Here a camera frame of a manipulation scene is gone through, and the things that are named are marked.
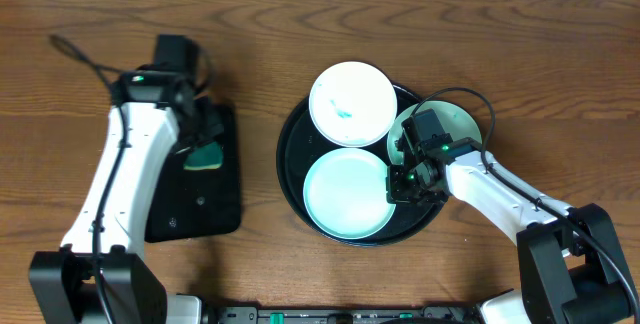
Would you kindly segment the green yellow sponge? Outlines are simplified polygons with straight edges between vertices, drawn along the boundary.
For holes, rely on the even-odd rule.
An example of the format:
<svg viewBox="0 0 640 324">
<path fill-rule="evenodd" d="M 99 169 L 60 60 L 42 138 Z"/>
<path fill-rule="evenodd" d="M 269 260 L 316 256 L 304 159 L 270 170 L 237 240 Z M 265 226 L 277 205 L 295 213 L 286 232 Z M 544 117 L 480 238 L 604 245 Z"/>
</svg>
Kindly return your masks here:
<svg viewBox="0 0 640 324">
<path fill-rule="evenodd" d="M 224 154 L 217 142 L 208 143 L 191 152 L 184 161 L 187 171 L 215 170 L 222 166 Z"/>
</svg>

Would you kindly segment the mint plate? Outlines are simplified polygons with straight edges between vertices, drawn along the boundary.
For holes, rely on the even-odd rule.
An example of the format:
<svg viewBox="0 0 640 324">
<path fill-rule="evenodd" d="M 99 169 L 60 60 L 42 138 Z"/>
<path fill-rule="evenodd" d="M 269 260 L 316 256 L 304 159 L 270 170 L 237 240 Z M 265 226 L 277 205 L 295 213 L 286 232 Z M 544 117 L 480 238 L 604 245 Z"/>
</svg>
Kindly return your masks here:
<svg viewBox="0 0 640 324">
<path fill-rule="evenodd" d="M 401 165 L 404 162 L 404 154 L 396 146 L 402 136 L 401 123 L 409 117 L 416 104 L 403 110 L 395 119 L 386 139 L 387 154 L 393 165 Z M 466 137 L 482 142 L 482 136 L 473 117 L 463 108 L 445 101 L 433 100 L 423 104 L 419 112 L 433 109 L 445 132 L 449 133 L 454 141 Z"/>
<path fill-rule="evenodd" d="M 358 148 L 332 150 L 306 174 L 305 209 L 328 235 L 368 238 L 386 226 L 396 209 L 387 201 L 386 178 L 387 166 L 375 154 Z"/>
</svg>

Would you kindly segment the mint plate front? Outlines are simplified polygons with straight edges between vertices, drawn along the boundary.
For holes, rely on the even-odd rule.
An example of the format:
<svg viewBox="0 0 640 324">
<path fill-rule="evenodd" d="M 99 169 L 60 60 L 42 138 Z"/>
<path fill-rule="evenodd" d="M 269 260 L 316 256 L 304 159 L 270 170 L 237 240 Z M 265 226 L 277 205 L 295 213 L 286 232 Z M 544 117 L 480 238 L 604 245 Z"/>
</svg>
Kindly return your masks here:
<svg viewBox="0 0 640 324">
<path fill-rule="evenodd" d="M 387 201 L 386 178 L 387 166 L 375 154 L 358 148 L 332 150 L 306 174 L 305 209 L 328 235 L 368 238 L 386 226 L 396 209 Z"/>
</svg>

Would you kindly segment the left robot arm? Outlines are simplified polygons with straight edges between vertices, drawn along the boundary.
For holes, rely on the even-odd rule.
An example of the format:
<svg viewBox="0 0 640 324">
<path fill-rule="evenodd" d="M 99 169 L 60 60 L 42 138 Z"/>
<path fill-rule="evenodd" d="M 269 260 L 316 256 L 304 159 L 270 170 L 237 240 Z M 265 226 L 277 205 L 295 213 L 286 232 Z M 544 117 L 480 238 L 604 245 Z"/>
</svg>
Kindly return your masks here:
<svg viewBox="0 0 640 324">
<path fill-rule="evenodd" d="M 147 219 L 168 156 L 198 142 L 192 75 L 136 70 L 112 86 L 108 135 L 89 193 L 56 251 L 38 251 L 29 282 L 48 323 L 205 323 L 204 302 L 166 292 L 144 262 Z"/>
</svg>

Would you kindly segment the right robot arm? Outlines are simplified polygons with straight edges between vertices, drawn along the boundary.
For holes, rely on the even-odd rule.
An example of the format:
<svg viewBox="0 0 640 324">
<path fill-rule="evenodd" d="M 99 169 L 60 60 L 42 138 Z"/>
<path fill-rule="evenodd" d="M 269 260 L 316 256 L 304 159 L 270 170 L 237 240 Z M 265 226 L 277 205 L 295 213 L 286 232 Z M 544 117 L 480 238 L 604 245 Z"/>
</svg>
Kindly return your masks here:
<svg viewBox="0 0 640 324">
<path fill-rule="evenodd" d="M 520 287 L 478 306 L 483 323 L 616 323 L 639 317 L 639 298 L 608 213 L 536 190 L 471 138 L 416 149 L 387 174 L 393 204 L 461 200 L 516 246 Z"/>
</svg>

